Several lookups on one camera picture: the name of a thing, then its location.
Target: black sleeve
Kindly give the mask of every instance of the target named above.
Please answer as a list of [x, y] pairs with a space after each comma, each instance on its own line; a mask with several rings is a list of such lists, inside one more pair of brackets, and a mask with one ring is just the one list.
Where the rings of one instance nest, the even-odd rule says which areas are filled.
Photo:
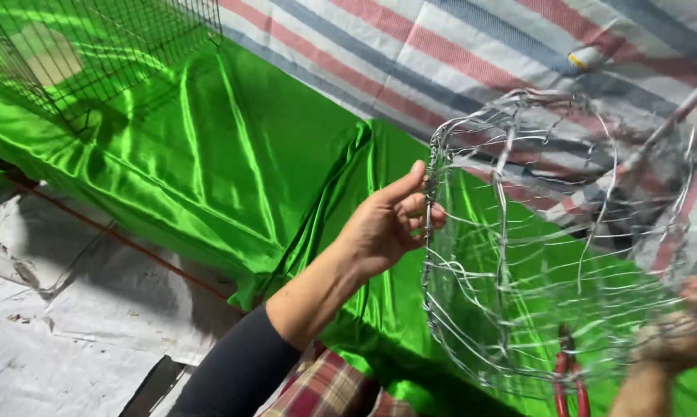
[[260, 306], [217, 342], [168, 416], [254, 415], [300, 356], [279, 336]]

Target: wire mesh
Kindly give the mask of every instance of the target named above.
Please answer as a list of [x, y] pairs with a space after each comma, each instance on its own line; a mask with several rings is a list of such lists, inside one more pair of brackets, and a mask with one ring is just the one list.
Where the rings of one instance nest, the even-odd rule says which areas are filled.
[[[424, 308], [466, 378], [533, 398], [612, 378], [634, 332], [679, 308], [697, 149], [690, 126], [668, 126], [637, 131], [584, 95], [515, 90], [438, 128], [427, 218], [437, 202], [448, 222], [427, 236]], [[561, 324], [577, 374], [554, 372]]]
[[212, 0], [0, 0], [0, 86], [73, 121], [213, 39]]

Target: shiny green cloth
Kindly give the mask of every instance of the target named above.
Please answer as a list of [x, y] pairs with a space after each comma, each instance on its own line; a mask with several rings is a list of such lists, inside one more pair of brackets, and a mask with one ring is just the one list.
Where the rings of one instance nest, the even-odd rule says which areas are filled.
[[[85, 47], [82, 59], [89, 59], [95, 49]], [[136, 56], [126, 47], [95, 59]], [[238, 283], [231, 302], [246, 309], [304, 268], [367, 195], [427, 156], [427, 147], [391, 124], [359, 120], [227, 40], [108, 104], [81, 101], [93, 109], [93, 126], [74, 137], [0, 89], [0, 157], [131, 232], [220, 268]], [[468, 189], [481, 184], [461, 173], [460, 180]], [[469, 217], [493, 204], [489, 194], [458, 200], [465, 202], [458, 214]], [[511, 215], [524, 210], [515, 206]], [[372, 279], [322, 339], [420, 412], [512, 414], [474, 388], [431, 338], [422, 258], [412, 252]], [[595, 415], [614, 388], [591, 390]], [[697, 415], [697, 371], [680, 389], [678, 412]], [[554, 415], [551, 401], [491, 394], [528, 415]]]

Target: hand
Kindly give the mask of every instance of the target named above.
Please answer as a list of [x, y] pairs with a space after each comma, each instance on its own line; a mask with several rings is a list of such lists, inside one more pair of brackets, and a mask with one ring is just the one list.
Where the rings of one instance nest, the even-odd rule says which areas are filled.
[[[374, 192], [353, 213], [331, 245], [336, 256], [343, 256], [359, 284], [389, 270], [408, 251], [426, 242], [426, 196], [423, 187], [426, 165], [416, 161], [410, 172]], [[431, 224], [435, 229], [446, 223], [446, 213], [435, 203]]]
[[643, 344], [634, 351], [636, 361], [650, 361], [673, 373], [697, 366], [697, 275], [688, 278], [681, 295], [688, 303], [685, 310], [640, 331]]

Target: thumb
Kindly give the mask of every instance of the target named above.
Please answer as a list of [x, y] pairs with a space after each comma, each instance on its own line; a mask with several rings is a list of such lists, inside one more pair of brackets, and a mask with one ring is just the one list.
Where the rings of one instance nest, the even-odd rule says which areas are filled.
[[418, 191], [423, 184], [423, 175], [426, 173], [426, 163], [417, 160], [410, 168], [410, 172], [402, 178], [382, 188], [376, 194], [376, 198], [383, 203], [398, 204], [410, 194]]

